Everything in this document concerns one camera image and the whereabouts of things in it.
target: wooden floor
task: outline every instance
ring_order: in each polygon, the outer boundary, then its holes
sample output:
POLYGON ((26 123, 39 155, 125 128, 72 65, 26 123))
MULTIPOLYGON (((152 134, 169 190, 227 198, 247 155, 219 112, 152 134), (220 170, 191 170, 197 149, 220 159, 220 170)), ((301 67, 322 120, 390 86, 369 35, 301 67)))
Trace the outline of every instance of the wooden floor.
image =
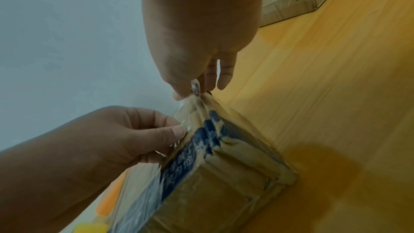
POLYGON ((261 28, 214 95, 301 177, 243 232, 414 232, 414 0, 328 0, 261 28))

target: orange object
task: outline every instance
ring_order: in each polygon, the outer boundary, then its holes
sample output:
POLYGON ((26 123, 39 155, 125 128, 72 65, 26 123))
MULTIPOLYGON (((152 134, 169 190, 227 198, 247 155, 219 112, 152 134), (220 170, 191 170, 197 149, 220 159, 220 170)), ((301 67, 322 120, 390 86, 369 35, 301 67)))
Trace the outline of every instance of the orange object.
POLYGON ((119 193, 121 192, 122 185, 126 177, 126 171, 122 173, 116 180, 114 180, 107 189, 107 192, 103 195, 101 201, 96 207, 96 214, 101 216, 107 216, 114 209, 116 201, 118 200, 119 193))

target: white wall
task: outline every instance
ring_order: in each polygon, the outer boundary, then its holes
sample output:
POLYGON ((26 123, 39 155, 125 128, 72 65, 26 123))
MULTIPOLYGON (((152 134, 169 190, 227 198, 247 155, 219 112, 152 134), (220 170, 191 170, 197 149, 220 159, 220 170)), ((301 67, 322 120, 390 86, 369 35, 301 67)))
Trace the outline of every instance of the white wall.
POLYGON ((176 109, 151 60, 140 5, 0 0, 0 150, 108 105, 176 109))

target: fingernail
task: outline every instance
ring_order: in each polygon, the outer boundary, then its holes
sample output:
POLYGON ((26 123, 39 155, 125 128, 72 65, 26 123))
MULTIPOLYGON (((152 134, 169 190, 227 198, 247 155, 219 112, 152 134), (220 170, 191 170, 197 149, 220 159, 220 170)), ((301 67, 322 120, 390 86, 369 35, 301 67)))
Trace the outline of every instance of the fingernail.
POLYGON ((182 139, 185 135, 185 128, 181 125, 177 125, 172 128, 172 132, 177 139, 182 139))

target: right hand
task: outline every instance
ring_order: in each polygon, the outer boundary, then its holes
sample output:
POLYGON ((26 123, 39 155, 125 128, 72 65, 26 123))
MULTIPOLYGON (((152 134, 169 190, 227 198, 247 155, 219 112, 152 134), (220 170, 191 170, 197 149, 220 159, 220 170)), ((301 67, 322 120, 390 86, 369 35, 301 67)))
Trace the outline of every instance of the right hand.
POLYGON ((186 98, 190 82, 201 91, 224 89, 237 52, 253 39, 262 0, 142 0, 145 32, 161 77, 186 98), (217 61, 220 77, 217 81, 217 61))

